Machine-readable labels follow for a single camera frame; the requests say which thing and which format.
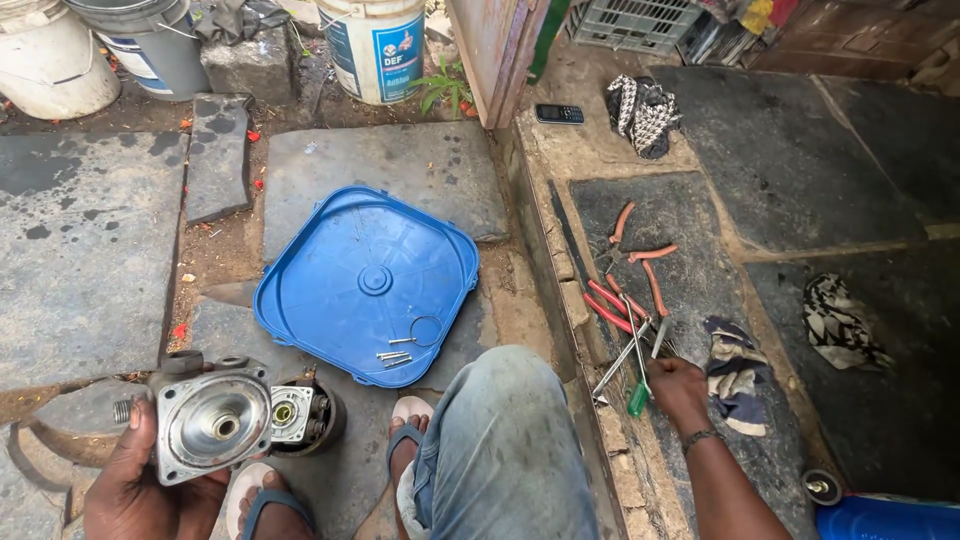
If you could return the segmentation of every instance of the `grey bucket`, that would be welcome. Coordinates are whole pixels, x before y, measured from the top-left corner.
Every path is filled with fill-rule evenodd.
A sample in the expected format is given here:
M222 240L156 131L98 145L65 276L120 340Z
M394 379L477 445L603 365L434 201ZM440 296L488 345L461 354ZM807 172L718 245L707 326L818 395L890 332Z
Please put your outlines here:
M64 0L137 82L158 99L186 101L210 90L188 0Z

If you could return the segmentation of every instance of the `denim jeans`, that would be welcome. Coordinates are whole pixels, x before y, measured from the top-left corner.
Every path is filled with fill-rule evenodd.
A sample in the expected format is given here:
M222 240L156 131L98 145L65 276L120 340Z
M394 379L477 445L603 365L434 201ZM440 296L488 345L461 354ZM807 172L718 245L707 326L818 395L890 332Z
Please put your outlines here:
M412 466L431 538L599 538L564 389L526 347L496 347L457 374Z

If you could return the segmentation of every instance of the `man's right hand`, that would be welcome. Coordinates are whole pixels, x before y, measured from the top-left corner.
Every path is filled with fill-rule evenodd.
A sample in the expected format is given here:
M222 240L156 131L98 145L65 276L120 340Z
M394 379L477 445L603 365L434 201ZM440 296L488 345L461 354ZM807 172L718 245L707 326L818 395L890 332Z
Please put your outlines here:
M707 378L703 370L679 357L653 358L646 367L657 408L670 419L680 440L713 429L707 416Z

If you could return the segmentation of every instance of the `black feature phone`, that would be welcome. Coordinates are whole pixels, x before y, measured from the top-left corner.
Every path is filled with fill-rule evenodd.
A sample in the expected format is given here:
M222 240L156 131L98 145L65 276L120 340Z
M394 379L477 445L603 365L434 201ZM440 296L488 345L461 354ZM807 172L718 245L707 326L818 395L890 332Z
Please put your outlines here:
M545 124L583 124L584 112L572 105L538 104L534 107L537 119Z

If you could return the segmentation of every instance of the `bracelet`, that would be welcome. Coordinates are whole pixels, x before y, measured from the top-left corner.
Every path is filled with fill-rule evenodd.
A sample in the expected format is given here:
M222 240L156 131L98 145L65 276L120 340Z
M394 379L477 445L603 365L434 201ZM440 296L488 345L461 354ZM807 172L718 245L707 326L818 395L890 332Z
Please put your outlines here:
M681 448L684 450L684 455L686 455L686 452L690 450L690 447L693 446L693 443L699 441L700 439L706 439L707 437L716 437L721 441L723 440L723 436L717 432L717 430L699 430L690 435L690 437L686 439L686 442L681 446Z

